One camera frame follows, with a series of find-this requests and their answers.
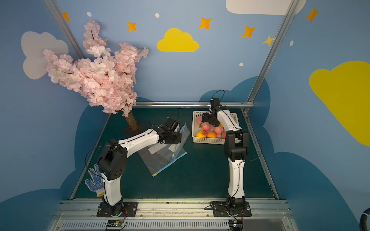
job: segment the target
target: work glove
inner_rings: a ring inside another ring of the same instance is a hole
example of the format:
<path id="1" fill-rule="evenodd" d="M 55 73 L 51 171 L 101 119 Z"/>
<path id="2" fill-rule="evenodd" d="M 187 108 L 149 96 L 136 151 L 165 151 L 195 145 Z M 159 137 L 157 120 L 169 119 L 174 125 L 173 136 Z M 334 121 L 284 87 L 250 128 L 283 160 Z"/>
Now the work glove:
<path id="1" fill-rule="evenodd" d="M 94 168 L 89 168 L 91 179 L 86 179 L 85 184 L 92 192 L 96 192 L 97 197 L 102 197 L 105 194 L 104 190 L 104 179 L 99 171 L 98 164 L 94 164 Z"/>

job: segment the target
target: blue wall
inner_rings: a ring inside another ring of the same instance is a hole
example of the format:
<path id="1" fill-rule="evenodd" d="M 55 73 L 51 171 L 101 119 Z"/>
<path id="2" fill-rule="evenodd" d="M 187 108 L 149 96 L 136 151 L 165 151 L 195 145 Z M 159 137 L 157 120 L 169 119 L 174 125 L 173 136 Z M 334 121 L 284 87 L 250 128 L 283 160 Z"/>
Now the blue wall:
<path id="1" fill-rule="evenodd" d="M 320 12 L 310 22 L 313 7 Z M 300 231 L 358 230 L 370 207 L 370 147 L 351 136 L 309 85 L 318 69 L 370 63 L 368 9 L 366 0 L 307 0 L 249 112 L 278 194 L 288 199 Z"/>
<path id="2" fill-rule="evenodd" d="M 108 115 L 47 74 L 25 75 L 23 33 L 48 32 L 65 41 L 42 0 L 5 1 L 0 12 L 0 230 L 20 230 L 14 224 L 22 220 L 28 230 L 42 231 L 71 195 Z M 74 57 L 70 47 L 69 54 Z"/>
<path id="3" fill-rule="evenodd" d="M 108 39 L 112 53 L 123 42 L 149 49 L 148 57 L 137 64 L 134 90 L 151 101 L 199 101 L 206 92 L 231 91 L 257 76 L 270 49 L 263 42 L 268 35 L 275 37 L 283 19 L 282 15 L 234 14 L 226 9 L 225 0 L 57 2 L 62 12 L 68 12 L 68 24 L 82 48 L 84 25 L 95 20 L 101 26 L 99 35 Z M 209 30 L 199 29 L 201 17 L 212 18 Z M 137 31 L 128 31 L 127 21 L 137 23 Z M 256 27 L 251 38 L 242 37 L 246 26 Z M 190 33 L 199 43 L 198 50 L 158 50 L 157 42 L 171 28 Z M 243 95 L 249 94 L 253 82 L 246 87 Z M 230 98 L 239 100 L 237 94 Z"/>

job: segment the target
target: pink artificial flower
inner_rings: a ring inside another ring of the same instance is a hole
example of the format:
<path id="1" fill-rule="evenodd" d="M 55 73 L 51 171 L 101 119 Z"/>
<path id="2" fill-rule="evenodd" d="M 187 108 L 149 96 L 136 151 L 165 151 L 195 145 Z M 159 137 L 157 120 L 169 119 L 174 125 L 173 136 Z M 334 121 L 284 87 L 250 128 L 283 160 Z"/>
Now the pink artificial flower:
<path id="1" fill-rule="evenodd" d="M 44 54 L 44 58 L 48 61 L 48 62 L 51 62 L 51 61 L 54 61 L 56 59 L 58 59 L 58 56 L 55 55 L 54 52 L 48 50 L 48 49 L 45 49 L 43 51 L 43 54 Z"/>
<path id="2" fill-rule="evenodd" d="M 100 26 L 90 20 L 85 29 L 83 45 L 86 52 L 97 59 L 93 62 L 80 59 L 73 63 L 69 55 L 58 58 L 54 52 L 44 50 L 44 57 L 49 62 L 46 67 L 49 77 L 53 83 L 87 98 L 90 106 L 101 105 L 105 113 L 116 114 L 122 110 L 122 116 L 127 116 L 137 98 L 133 91 L 137 70 L 135 63 L 147 57 L 148 49 L 137 49 L 130 44 L 120 43 L 121 49 L 111 56 L 110 49 L 105 48 L 105 42 L 98 36 Z"/>

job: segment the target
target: yellow cloud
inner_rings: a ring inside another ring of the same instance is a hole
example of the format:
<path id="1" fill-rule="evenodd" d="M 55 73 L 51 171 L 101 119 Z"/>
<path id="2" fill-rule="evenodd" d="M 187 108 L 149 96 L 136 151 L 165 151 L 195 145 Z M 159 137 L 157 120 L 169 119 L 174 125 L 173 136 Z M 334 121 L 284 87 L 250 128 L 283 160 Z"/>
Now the yellow cloud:
<path id="1" fill-rule="evenodd" d="M 332 71 L 320 69 L 309 82 L 343 127 L 358 142 L 370 146 L 370 64 L 350 61 Z"/>
<path id="2" fill-rule="evenodd" d="M 164 39 L 158 41 L 157 48 L 160 51 L 193 52 L 198 50 L 199 44 L 191 34 L 171 28 L 165 33 Z"/>

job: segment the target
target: white plastic basket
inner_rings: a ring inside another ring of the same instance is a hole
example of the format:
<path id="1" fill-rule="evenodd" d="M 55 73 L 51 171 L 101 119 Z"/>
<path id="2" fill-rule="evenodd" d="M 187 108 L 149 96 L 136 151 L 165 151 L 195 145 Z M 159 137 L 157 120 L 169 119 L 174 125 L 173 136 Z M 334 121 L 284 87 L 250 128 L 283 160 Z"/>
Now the white plastic basket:
<path id="1" fill-rule="evenodd" d="M 193 111 L 193 124 L 191 129 L 191 136 L 193 137 L 194 143 L 213 143 L 217 145 L 223 145 L 225 143 L 225 139 L 222 138 L 222 135 L 217 136 L 217 138 L 203 138 L 203 137 L 195 137 L 196 134 L 202 130 L 199 125 L 196 123 L 196 118 L 198 116 L 202 116 L 203 113 L 209 113 L 207 111 Z M 239 125 L 238 116 L 236 113 L 230 113 L 231 117 L 235 120 L 236 124 Z"/>

